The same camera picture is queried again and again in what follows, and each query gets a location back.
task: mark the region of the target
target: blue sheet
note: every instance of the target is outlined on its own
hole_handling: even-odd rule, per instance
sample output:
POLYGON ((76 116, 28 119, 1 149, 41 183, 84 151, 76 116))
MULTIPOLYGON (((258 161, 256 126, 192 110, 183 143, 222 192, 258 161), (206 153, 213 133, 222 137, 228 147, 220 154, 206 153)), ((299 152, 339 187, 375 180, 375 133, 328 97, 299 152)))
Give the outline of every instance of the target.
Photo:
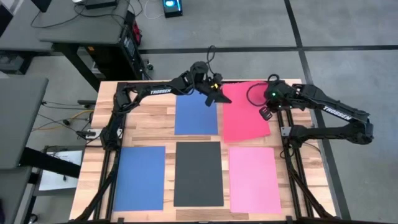
POLYGON ((174 134, 218 134, 216 103, 208 107, 206 98, 197 91, 177 96, 174 134))
POLYGON ((114 211, 163 210, 165 147, 123 147, 114 211))

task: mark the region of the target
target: black paper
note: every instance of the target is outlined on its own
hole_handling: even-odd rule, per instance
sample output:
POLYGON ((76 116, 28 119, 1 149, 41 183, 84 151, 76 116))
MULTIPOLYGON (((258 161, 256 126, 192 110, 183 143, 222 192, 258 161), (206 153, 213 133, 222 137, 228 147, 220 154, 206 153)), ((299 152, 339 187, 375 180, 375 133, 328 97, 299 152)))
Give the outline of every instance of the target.
POLYGON ((219 142, 177 142, 175 207, 223 206, 219 142))

